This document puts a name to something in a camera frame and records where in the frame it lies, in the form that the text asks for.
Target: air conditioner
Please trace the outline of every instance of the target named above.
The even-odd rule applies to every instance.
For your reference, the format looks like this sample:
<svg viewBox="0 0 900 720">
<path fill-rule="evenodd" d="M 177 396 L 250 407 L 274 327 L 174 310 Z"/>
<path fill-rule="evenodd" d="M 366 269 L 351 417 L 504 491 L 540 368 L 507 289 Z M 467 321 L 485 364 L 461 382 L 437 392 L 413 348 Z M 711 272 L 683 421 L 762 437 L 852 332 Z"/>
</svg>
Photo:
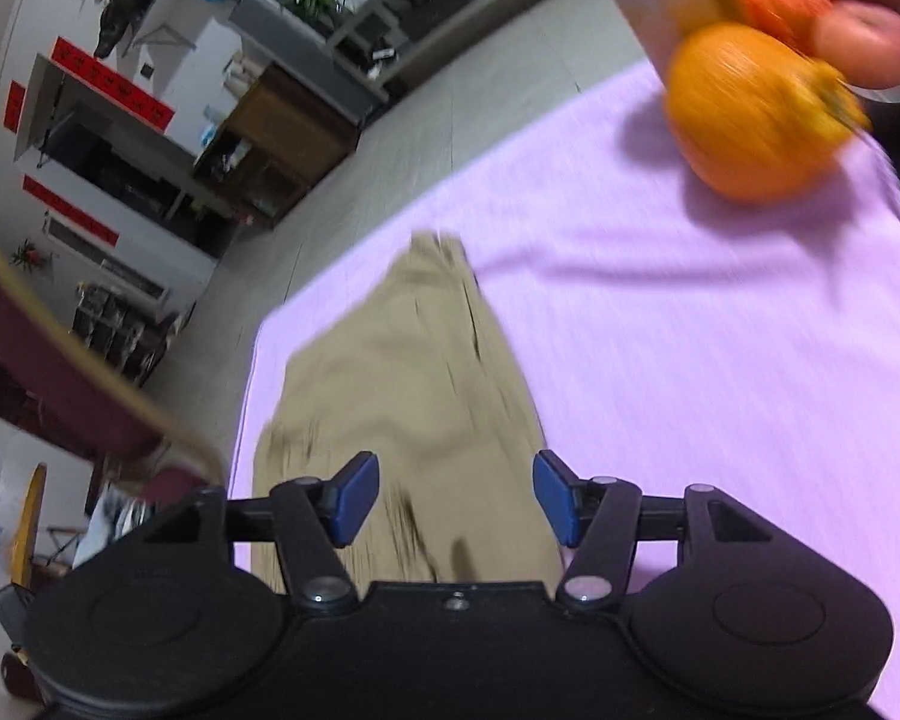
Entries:
<svg viewBox="0 0 900 720">
<path fill-rule="evenodd" d="M 121 262 L 113 250 L 97 245 L 89 236 L 74 229 L 54 214 L 44 223 L 47 237 L 74 256 L 94 266 L 101 274 L 101 284 L 121 293 L 138 308 L 159 316 L 170 290 Z"/>
</svg>

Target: tile floor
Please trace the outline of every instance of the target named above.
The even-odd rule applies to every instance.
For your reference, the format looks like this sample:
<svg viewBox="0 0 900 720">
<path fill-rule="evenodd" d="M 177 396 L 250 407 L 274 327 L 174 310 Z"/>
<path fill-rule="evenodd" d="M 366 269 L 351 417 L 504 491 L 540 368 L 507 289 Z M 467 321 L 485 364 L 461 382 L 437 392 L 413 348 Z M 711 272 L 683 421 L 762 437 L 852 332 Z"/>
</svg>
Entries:
<svg viewBox="0 0 900 720">
<path fill-rule="evenodd" d="M 612 0 L 547 0 L 505 25 L 373 124 L 279 228 L 231 247 L 146 391 L 229 459 L 267 313 L 430 186 L 642 55 Z"/>
</svg>

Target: pink table cover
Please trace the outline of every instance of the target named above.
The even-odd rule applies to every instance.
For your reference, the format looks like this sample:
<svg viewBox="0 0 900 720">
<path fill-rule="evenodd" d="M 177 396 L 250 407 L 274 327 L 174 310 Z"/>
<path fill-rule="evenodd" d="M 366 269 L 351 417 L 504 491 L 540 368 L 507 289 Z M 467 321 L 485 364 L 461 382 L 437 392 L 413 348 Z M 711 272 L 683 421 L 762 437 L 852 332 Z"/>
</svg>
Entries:
<svg viewBox="0 0 900 720">
<path fill-rule="evenodd" d="M 288 358 L 367 295 L 413 230 L 453 232 L 549 446 L 583 477 L 648 494 L 717 485 L 867 583 L 895 620 L 874 705 L 900 720 L 900 187 L 862 138 L 810 194 L 736 207 L 689 172 L 660 93 L 643 64 L 576 98 L 267 317 L 230 492 L 251 495 Z M 641 545 L 635 583 L 675 555 Z"/>
</svg>

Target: chair back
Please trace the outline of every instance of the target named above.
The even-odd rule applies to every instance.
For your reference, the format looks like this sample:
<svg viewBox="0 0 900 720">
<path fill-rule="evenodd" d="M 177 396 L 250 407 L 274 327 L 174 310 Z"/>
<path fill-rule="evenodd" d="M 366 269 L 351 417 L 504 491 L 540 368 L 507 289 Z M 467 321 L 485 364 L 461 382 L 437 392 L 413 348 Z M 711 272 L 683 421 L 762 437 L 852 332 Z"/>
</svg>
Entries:
<svg viewBox="0 0 900 720">
<path fill-rule="evenodd" d="M 223 483 L 216 450 L 61 325 L 1 252 L 0 362 L 74 435 L 101 452 L 134 461 L 169 440 L 190 450 L 208 482 Z"/>
</svg>

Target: red banner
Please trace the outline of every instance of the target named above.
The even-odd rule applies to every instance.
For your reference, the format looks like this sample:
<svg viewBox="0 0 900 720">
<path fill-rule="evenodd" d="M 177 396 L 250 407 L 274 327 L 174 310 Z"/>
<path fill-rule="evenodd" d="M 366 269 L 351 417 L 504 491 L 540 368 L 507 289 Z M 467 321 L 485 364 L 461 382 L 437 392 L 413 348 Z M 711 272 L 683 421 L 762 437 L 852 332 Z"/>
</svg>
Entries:
<svg viewBox="0 0 900 720">
<path fill-rule="evenodd" d="M 4 110 L 4 127 L 14 135 L 20 129 L 20 117 L 24 112 L 24 97 L 26 97 L 26 87 L 16 81 L 10 81 L 10 91 L 7 92 L 7 108 Z"/>
<path fill-rule="evenodd" d="M 50 206 L 62 217 L 69 218 L 74 224 L 82 227 L 88 233 L 96 235 L 101 241 L 107 242 L 111 247 L 117 245 L 120 235 L 111 230 L 105 224 L 95 220 L 91 215 L 81 211 L 76 206 L 69 204 L 59 194 L 55 194 L 39 181 L 34 181 L 29 175 L 24 176 L 24 191 L 28 191 L 44 205 Z"/>
<path fill-rule="evenodd" d="M 166 132 L 170 119 L 173 119 L 173 108 L 148 95 L 139 86 L 112 71 L 100 60 L 93 59 L 69 40 L 61 37 L 56 39 L 50 60 L 113 100 L 120 108 L 136 114 L 161 132 Z"/>
</svg>

